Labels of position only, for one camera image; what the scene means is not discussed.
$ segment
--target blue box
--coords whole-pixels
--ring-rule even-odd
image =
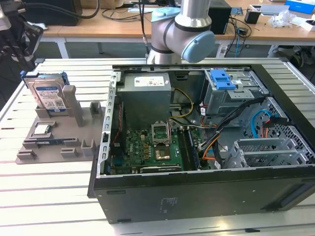
[[[314,10],[314,1],[309,0],[286,0],[285,5],[290,6],[290,11],[311,14]]]

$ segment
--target label sticker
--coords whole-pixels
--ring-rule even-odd
[[[163,76],[139,76],[134,78],[135,87],[164,86]]]
[[[220,152],[225,152],[228,151],[228,147],[227,146],[223,146],[222,149],[220,150]]]
[[[242,82],[240,80],[232,80],[232,83],[235,85],[241,85]]]
[[[201,115],[205,116],[206,115],[206,109],[205,108],[201,108],[200,109]]]
[[[47,110],[60,112],[65,109],[63,100],[58,96],[58,87],[37,87],[36,90],[40,101]]]
[[[49,144],[49,142],[36,142],[37,144]]]
[[[217,162],[217,161],[215,161],[215,167],[219,170],[219,169],[221,169],[221,165]]]
[[[162,198],[159,205],[160,213],[170,213],[176,206],[178,198]]]

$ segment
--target blue drive bay latch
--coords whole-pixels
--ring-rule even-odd
[[[210,70],[212,80],[216,83],[217,90],[234,90],[236,86],[231,82],[230,76],[224,70]]]

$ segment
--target power supply label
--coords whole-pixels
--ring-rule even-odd
[[[138,76],[134,78],[135,87],[164,86],[163,76]]]

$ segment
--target floor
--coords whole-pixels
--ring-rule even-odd
[[[104,43],[105,53],[99,54],[96,43],[67,43],[67,50],[71,58],[143,58],[145,47],[143,43]],[[213,49],[210,57],[215,57],[217,47]],[[241,53],[241,58],[261,57],[268,55],[270,46],[250,45]],[[61,58],[58,47],[55,43],[40,43],[35,56],[37,58]],[[228,53],[226,57],[235,57],[235,53]],[[5,105],[20,82],[20,67],[13,61],[2,61],[0,63],[0,109]],[[313,66],[304,66],[301,72],[310,78],[314,73]]]

